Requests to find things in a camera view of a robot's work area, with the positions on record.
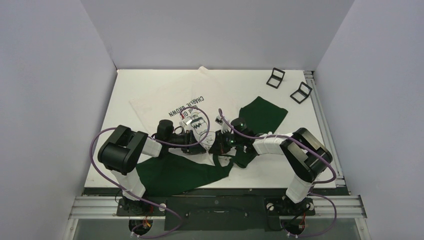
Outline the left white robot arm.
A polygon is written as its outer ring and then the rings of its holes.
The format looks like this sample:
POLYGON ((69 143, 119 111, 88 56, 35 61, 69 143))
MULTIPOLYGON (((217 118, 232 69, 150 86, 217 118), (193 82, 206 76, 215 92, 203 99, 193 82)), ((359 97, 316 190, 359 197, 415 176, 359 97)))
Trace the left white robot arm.
POLYGON ((137 164, 142 155, 151 157, 153 163, 170 161, 180 162, 178 155, 169 153, 169 149, 181 149, 185 154, 204 154, 210 127, 198 132, 191 118, 182 120, 180 134, 174 133, 173 122, 168 119, 159 121, 157 132, 149 136, 145 132, 132 131, 119 125, 112 128, 112 134, 101 146, 97 159, 116 177, 114 185, 119 187, 123 196, 130 199, 129 208, 136 215, 143 215, 149 209, 149 201, 143 195, 147 187, 137 172, 137 164))

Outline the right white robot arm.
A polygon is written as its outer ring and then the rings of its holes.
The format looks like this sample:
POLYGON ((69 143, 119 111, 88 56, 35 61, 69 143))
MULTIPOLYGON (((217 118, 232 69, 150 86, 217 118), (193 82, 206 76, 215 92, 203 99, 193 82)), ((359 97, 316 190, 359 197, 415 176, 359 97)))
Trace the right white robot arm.
POLYGON ((239 167, 245 167, 261 155, 285 156, 294 171, 293 180, 282 199, 282 207, 289 214, 302 207, 302 201, 318 183, 318 177, 333 161, 330 151, 304 127, 286 135, 277 135, 272 132, 255 133, 242 117, 227 122, 218 116, 215 122, 221 129, 215 132, 210 154, 224 156, 235 150, 231 159, 239 167))

